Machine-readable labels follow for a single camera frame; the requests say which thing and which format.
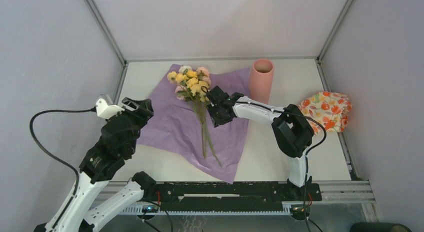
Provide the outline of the pink flower stem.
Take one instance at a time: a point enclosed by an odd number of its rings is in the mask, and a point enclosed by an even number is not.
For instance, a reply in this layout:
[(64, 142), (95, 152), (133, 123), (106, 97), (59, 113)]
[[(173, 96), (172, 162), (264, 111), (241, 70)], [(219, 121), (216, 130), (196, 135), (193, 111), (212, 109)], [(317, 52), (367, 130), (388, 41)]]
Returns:
[(177, 72), (172, 71), (167, 76), (171, 83), (176, 84), (175, 94), (180, 100), (208, 102), (206, 91), (212, 81), (206, 67), (193, 69), (190, 66), (180, 66)]

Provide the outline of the yellow flower bunch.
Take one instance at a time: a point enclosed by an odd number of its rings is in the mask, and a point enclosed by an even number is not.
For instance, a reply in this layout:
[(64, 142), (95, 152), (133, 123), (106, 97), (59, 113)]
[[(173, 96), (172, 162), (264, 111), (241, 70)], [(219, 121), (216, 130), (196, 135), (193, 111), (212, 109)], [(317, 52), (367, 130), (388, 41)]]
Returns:
[(222, 166), (216, 155), (206, 119), (207, 105), (210, 104), (206, 93), (212, 83), (209, 70), (206, 67), (193, 69), (190, 66), (180, 66), (178, 71), (169, 72), (166, 78), (170, 83), (176, 84), (176, 97), (191, 106), (200, 122), (203, 157), (207, 157), (208, 149), (210, 149), (218, 165)]

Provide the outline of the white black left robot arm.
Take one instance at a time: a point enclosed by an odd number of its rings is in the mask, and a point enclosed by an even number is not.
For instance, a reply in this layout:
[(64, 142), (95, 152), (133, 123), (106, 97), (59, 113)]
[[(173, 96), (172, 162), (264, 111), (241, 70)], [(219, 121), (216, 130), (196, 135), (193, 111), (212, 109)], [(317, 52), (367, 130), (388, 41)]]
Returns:
[(145, 172), (138, 172), (116, 194), (91, 208), (99, 193), (108, 185), (125, 161), (136, 151), (141, 129), (153, 117), (150, 99), (125, 97), (123, 106), (115, 105), (108, 95), (101, 95), (91, 112), (105, 119), (99, 140), (89, 149), (78, 169), (51, 154), (34, 133), (34, 115), (29, 124), (31, 136), (39, 148), (52, 159), (69, 167), (76, 179), (60, 209), (53, 218), (35, 227), (35, 231), (100, 231), (111, 219), (130, 204), (151, 200), (156, 195), (156, 181)]

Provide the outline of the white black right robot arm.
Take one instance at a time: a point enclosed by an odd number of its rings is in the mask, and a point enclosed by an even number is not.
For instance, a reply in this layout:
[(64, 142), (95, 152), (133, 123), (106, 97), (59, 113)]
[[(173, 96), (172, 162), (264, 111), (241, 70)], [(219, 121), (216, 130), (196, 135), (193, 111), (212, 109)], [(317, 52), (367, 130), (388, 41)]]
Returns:
[(288, 157), (290, 196), (296, 200), (307, 196), (310, 175), (306, 154), (315, 133), (300, 109), (294, 104), (283, 108), (260, 103), (239, 92), (229, 95), (219, 86), (202, 90), (210, 101), (207, 110), (214, 127), (243, 118), (272, 128), (279, 149)]

